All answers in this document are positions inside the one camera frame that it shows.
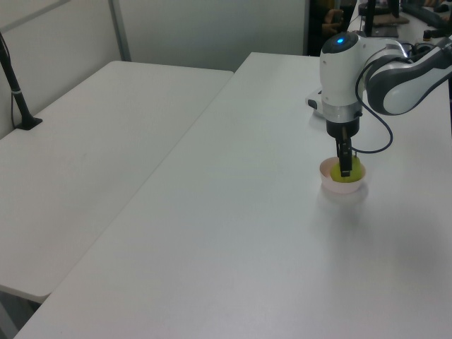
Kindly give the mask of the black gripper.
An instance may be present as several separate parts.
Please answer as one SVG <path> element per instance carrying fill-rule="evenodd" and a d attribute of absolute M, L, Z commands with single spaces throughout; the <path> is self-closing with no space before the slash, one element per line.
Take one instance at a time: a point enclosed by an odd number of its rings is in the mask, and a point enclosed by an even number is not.
<path fill-rule="evenodd" d="M 349 177 L 352 171 L 352 143 L 351 138 L 359 131 L 359 118 L 348 122 L 326 121 L 326 131 L 333 137 L 336 153 L 339 159 L 341 177 Z"/>

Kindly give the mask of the background person hand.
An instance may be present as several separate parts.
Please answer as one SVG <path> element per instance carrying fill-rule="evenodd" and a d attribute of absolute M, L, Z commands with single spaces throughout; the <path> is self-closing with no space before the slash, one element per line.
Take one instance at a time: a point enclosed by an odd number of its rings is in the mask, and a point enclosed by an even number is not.
<path fill-rule="evenodd" d="M 326 37 L 336 35 L 343 26 L 343 11 L 330 9 L 323 18 L 322 34 Z"/>

